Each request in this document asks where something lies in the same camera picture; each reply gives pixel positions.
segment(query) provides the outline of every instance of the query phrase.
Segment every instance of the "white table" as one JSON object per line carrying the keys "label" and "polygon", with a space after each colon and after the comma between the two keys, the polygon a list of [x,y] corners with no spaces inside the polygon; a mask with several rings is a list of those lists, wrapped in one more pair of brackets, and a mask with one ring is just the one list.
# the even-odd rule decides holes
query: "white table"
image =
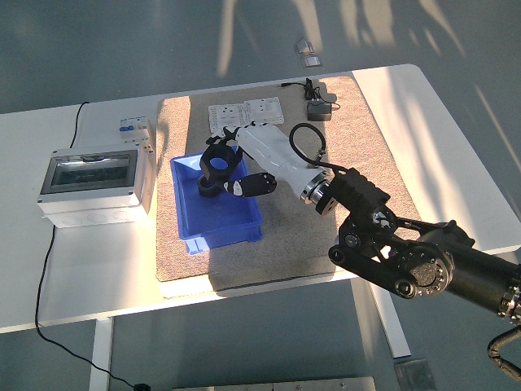
{"label": "white table", "polygon": [[[487,253],[521,246],[521,223],[418,68],[400,65],[345,74],[361,87],[424,221],[455,219],[476,239],[475,247]],[[120,143],[120,119],[147,116],[155,122],[160,100],[214,91],[85,105],[76,146]],[[71,142],[77,109],[67,106],[0,115],[0,332],[33,327],[37,285],[52,231],[36,204],[37,195],[51,152]],[[321,281],[306,279],[305,283]],[[235,294],[302,283],[268,284]],[[145,222],[58,230],[40,320],[52,325],[218,298],[214,292],[170,300],[162,297],[155,278],[154,200]]]}

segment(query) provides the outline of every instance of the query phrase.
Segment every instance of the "power cord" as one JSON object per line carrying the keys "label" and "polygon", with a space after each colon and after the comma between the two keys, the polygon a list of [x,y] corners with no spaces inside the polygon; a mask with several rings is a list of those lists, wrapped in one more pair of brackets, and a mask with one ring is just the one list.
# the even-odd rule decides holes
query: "power cord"
{"label": "power cord", "polygon": [[291,149],[293,149],[293,151],[300,157],[300,159],[302,159],[303,161],[305,161],[306,163],[308,163],[310,165],[317,165],[317,166],[320,166],[320,167],[326,167],[328,169],[332,169],[335,174],[337,174],[338,172],[340,172],[340,173],[347,173],[348,172],[348,169],[346,169],[345,167],[342,167],[341,165],[333,165],[332,163],[324,163],[324,162],[320,161],[319,159],[316,159],[316,160],[309,159],[295,145],[295,140],[294,140],[295,132],[298,129],[300,129],[300,128],[309,128],[309,129],[311,129],[320,138],[320,141],[322,143],[321,149],[319,151],[322,151],[323,152],[322,154],[324,154],[326,152],[326,138],[324,137],[322,132],[319,129],[317,129],[317,127],[315,127],[315,126],[313,126],[311,124],[306,124],[305,122],[302,122],[300,124],[295,125],[293,127],[293,129],[291,129],[291,132],[290,132],[290,134],[288,136],[289,141],[290,141],[290,145],[291,145]]}
{"label": "power cord", "polygon": [[89,103],[90,102],[84,102],[81,104],[80,108],[78,108],[78,112],[76,113],[76,127],[74,128],[74,136],[72,137],[71,146],[69,148],[72,148],[72,146],[74,145],[74,142],[76,141],[76,136],[78,134],[78,117],[80,116],[81,108],[83,108],[83,106],[85,106],[86,104],[89,104]]}
{"label": "power cord", "polygon": [[[78,109],[78,113],[76,115],[76,128],[74,130],[74,137],[72,138],[71,147],[74,144],[74,141],[76,140],[76,136],[77,136],[78,117],[80,115],[80,110],[87,103],[88,102],[82,103],[80,108]],[[132,388],[133,390],[135,390],[135,391],[150,391],[151,388],[150,388],[149,385],[147,385],[147,384],[131,385],[127,380],[122,379],[120,377],[114,376],[110,371],[108,371],[106,369],[103,369],[101,367],[98,367],[96,364],[94,364],[88,358],[85,358],[85,357],[83,357],[83,356],[81,356],[79,354],[76,354],[76,353],[72,352],[69,348],[65,347],[64,345],[60,344],[59,342],[56,342],[55,340],[52,340],[51,338],[47,338],[46,336],[43,335],[42,330],[40,330],[40,323],[38,322],[38,315],[40,313],[40,297],[42,295],[42,285],[43,285],[43,280],[44,280],[44,278],[46,276],[46,269],[47,269],[47,263],[49,261],[50,252],[52,251],[52,248],[53,248],[53,246],[55,244],[55,236],[56,236],[56,226],[53,225],[52,237],[50,239],[49,249],[47,250],[46,258],[45,258],[45,261],[43,262],[42,276],[40,278],[40,283],[38,284],[38,293],[37,293],[37,299],[36,299],[36,311],[34,313],[34,326],[36,327],[36,331],[37,331],[38,335],[44,341],[49,342],[49,343],[51,343],[53,345],[56,345],[56,346],[60,347],[61,349],[65,350],[67,353],[71,354],[73,357],[79,358],[80,360],[83,360],[83,361],[89,363],[92,367],[96,368],[97,370],[107,373],[112,379],[124,382],[130,388]]]}
{"label": "power cord", "polygon": [[521,326],[516,326],[509,332],[497,336],[488,344],[488,356],[499,369],[514,380],[521,381],[521,368],[512,362],[505,360],[500,354],[499,349],[508,345],[510,342],[521,337]]}
{"label": "power cord", "polygon": [[306,100],[320,99],[322,102],[331,103],[331,104],[334,104],[336,106],[335,108],[331,108],[331,110],[339,110],[340,109],[340,105],[338,103],[330,102],[328,100],[325,100],[320,95],[320,86],[313,88],[313,82],[308,77],[306,77],[306,83],[305,84],[304,83],[299,83],[299,82],[292,82],[292,83],[282,83],[279,86],[280,87],[288,87],[288,86],[293,86],[293,85],[303,86],[304,87],[304,99],[306,99]]}

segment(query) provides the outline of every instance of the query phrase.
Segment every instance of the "power adapter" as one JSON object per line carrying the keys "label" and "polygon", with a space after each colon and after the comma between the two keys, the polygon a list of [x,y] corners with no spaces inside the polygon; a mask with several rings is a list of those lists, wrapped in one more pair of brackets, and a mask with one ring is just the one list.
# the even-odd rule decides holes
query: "power adapter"
{"label": "power adapter", "polygon": [[331,103],[322,99],[308,102],[308,121],[331,121]]}

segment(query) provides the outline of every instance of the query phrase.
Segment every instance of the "gray floor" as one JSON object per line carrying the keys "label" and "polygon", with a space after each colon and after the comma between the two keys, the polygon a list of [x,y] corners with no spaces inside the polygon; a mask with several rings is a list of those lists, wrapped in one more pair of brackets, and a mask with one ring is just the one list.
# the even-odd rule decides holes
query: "gray floor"
{"label": "gray floor", "polygon": [[[416,64],[521,217],[521,2],[0,7],[1,113]],[[323,68],[301,68],[292,48],[301,37],[321,49]],[[378,390],[397,390],[393,365],[400,360],[392,360],[374,308],[364,305],[363,284],[354,292],[350,282],[338,282],[119,317],[112,370],[154,390],[339,376],[374,376]],[[519,388],[486,355],[507,323],[449,294],[395,304],[412,358],[429,361],[439,389]],[[92,322],[46,333],[91,354]],[[0,350],[0,389],[88,389],[88,366],[34,331],[0,336]],[[111,389],[128,387],[112,382]]]}

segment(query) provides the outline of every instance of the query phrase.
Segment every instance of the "blue plastic tray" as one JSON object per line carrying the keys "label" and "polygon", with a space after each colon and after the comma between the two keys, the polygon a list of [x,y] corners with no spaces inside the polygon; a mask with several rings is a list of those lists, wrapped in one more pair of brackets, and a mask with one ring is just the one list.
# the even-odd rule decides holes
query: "blue plastic tray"
{"label": "blue plastic tray", "polygon": [[[241,198],[230,193],[207,198],[199,195],[197,179],[202,154],[176,157],[170,161],[176,196],[179,237],[186,242],[190,255],[211,248],[262,239],[262,216],[255,198]],[[241,160],[232,179],[248,175]]]}

